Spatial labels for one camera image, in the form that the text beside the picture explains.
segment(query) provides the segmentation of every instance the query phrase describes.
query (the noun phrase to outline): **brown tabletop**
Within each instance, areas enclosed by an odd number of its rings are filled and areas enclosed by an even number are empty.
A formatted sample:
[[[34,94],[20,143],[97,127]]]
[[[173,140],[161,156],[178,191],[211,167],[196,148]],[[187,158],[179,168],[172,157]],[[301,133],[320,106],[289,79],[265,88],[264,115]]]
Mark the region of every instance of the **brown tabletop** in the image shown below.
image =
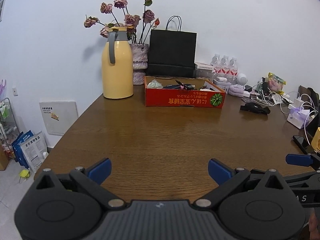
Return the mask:
[[[240,98],[227,95],[222,109],[145,107],[144,86],[135,86],[127,99],[101,95],[41,168],[68,173],[108,157],[112,174],[102,186],[126,201],[194,201],[217,186],[207,171],[211,158],[231,168],[275,168],[282,175],[312,170],[285,163],[287,153],[300,153],[292,141],[298,129],[279,106],[266,116],[240,111],[241,104]]]

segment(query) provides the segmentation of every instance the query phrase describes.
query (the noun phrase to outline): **bouquet of dried flowers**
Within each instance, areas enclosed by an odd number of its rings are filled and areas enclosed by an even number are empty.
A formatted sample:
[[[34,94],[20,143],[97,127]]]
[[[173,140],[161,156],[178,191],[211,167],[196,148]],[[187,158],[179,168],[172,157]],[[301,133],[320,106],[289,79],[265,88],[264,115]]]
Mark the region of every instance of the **bouquet of dried flowers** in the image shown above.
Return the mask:
[[[112,14],[114,17],[114,20],[111,23],[108,24],[103,24],[100,22],[100,20],[97,17],[87,17],[86,15],[86,20],[84,21],[84,27],[90,28],[91,26],[95,25],[96,23],[103,25],[104,27],[100,31],[100,35],[102,37],[107,38],[109,34],[109,28],[113,26],[119,26],[119,27],[126,27],[127,28],[127,36],[128,40],[131,40],[132,43],[134,44],[144,44],[146,41],[146,38],[148,36],[148,33],[150,32],[151,28],[156,28],[159,24],[159,18],[155,19],[155,14],[153,11],[150,9],[146,10],[146,7],[149,7],[152,5],[152,0],[144,0],[144,12],[142,15],[142,32],[139,40],[137,40],[137,26],[141,20],[139,15],[131,15],[128,12],[127,8],[128,2],[127,0],[114,0],[113,4],[112,3],[102,3],[100,7],[100,12],[105,13],[105,14]],[[112,7],[119,8],[120,10],[123,11],[124,14],[124,23],[118,22],[116,16],[113,14]],[[149,30],[147,34],[145,35],[145,38],[143,39],[143,33],[149,24]]]

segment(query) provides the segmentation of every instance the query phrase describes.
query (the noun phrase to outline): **snack bag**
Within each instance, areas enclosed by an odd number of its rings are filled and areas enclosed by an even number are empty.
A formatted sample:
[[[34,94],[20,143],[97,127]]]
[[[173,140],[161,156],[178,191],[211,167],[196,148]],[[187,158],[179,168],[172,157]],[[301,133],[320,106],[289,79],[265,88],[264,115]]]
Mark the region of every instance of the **snack bag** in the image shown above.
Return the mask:
[[[283,88],[283,85],[286,84],[286,82],[282,78],[279,78],[278,76],[276,76],[271,72],[269,72],[268,74],[268,80],[269,80],[268,87],[270,91],[276,92],[282,95],[283,94],[282,88]]]

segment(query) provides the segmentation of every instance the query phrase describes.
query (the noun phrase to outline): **human hand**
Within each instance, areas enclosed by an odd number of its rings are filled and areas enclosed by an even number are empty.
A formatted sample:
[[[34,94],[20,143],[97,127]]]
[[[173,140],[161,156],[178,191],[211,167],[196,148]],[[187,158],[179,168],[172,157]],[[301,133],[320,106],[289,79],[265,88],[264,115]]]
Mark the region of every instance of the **human hand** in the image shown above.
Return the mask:
[[[312,212],[309,218],[310,240],[320,240],[320,234],[317,227],[318,227],[318,219],[316,217],[316,214]]]

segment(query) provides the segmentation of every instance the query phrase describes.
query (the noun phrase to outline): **red cardboard box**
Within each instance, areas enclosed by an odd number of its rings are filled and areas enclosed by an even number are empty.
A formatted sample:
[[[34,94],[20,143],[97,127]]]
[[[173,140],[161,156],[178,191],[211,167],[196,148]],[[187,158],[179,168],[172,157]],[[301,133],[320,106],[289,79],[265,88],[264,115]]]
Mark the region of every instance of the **red cardboard box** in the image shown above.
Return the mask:
[[[214,91],[148,88],[148,84],[154,79],[163,86],[177,84],[175,80],[178,79],[183,84],[195,85],[195,89],[207,86],[208,89],[212,88]],[[144,79],[144,86],[146,92],[146,106],[195,106],[222,108],[224,98],[226,96],[225,91],[203,79],[146,76]]]

